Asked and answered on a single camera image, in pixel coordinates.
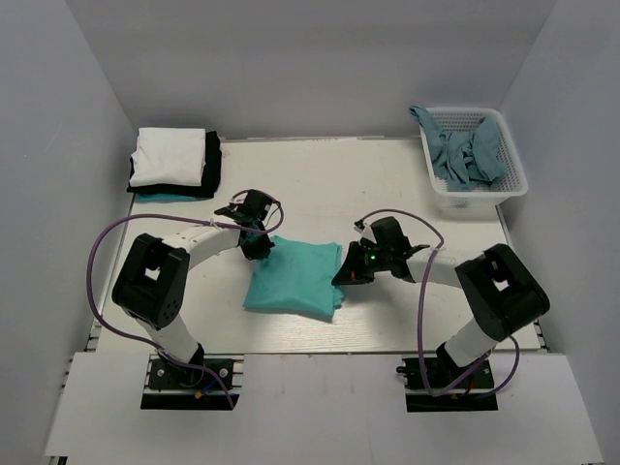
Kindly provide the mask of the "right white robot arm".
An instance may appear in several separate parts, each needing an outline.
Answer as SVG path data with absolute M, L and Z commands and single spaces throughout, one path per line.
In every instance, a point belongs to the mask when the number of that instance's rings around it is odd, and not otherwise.
M 462 385 L 474 363 L 550 309 L 542 286 L 507 244 L 483 252 L 414 245 L 392 216 L 370 224 L 360 219 L 355 229 L 359 239 L 349 244 L 332 285 L 370 284 L 388 272 L 422 292 L 436 284 L 464 293 L 472 319 L 436 350 L 438 376 L 449 386 Z

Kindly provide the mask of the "white plastic basket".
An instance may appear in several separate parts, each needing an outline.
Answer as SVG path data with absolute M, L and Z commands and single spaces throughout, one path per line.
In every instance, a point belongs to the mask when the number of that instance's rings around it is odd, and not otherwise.
M 478 127 L 481 118 L 493 120 L 500 133 L 498 158 L 508 168 L 508 173 L 490 186 L 481 185 L 469 192 L 450 191 L 447 182 L 434 174 L 425 132 L 418 126 L 433 197 L 438 207 L 442 209 L 495 207 L 511 198 L 521 197 L 527 193 L 528 184 L 524 170 L 501 113 L 491 108 L 431 107 L 425 109 L 449 131 L 472 131 Z

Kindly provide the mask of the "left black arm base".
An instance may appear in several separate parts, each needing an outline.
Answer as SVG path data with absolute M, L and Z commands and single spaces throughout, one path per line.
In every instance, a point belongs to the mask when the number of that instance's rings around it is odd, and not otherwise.
M 232 403 L 210 373 L 179 367 L 159 356 L 147 364 L 140 408 L 145 411 L 232 411 L 242 387 L 242 356 L 205 356 L 203 365 L 222 381 Z

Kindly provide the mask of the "grey blue crumpled t shirt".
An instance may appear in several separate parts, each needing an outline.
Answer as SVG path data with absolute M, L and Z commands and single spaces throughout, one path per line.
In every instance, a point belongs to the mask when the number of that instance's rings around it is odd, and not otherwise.
M 425 132 L 434 174 L 450 191 L 490 186 L 508 173 L 498 158 L 500 133 L 493 120 L 481 118 L 472 131 L 449 131 L 426 108 L 413 106 L 409 113 Z

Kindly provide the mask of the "teal green t shirt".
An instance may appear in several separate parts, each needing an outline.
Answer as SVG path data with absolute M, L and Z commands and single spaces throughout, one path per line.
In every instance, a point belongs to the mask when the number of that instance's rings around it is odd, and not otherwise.
M 344 293 L 331 284 L 340 269 L 342 246 L 272 238 L 268 258 L 254 266 L 243 307 L 259 313 L 288 313 L 332 320 Z

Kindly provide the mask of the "folded teal t shirt bottom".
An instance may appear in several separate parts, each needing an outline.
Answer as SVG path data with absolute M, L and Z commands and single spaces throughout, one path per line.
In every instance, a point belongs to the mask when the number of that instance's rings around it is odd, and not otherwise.
M 197 202 L 199 198 L 172 194 L 136 194 L 135 202 L 139 203 L 170 203 Z

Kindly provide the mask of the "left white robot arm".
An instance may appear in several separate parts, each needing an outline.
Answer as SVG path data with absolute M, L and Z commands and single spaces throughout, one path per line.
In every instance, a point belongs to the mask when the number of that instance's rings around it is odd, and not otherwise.
M 258 261 L 274 247 L 265 223 L 280 202 L 254 189 L 241 195 L 241 201 L 217 209 L 208 220 L 193 220 L 182 232 L 137 236 L 112 289 L 112 301 L 144 328 L 185 387 L 202 380 L 205 366 L 202 345 L 180 316 L 189 272 L 228 250 L 238 248 L 246 260 Z

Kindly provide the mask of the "folded black t shirt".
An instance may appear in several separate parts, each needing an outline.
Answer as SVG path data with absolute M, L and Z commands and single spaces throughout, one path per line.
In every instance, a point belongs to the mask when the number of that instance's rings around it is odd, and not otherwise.
M 222 150 L 219 135 L 215 131 L 206 130 L 205 166 L 200 186 L 188 187 L 171 184 L 155 184 L 144 187 L 131 187 L 128 180 L 127 191 L 132 194 L 172 194 L 196 197 L 201 200 L 211 199 L 214 197 L 221 182 L 221 168 Z M 130 176 L 133 172 L 130 156 Z

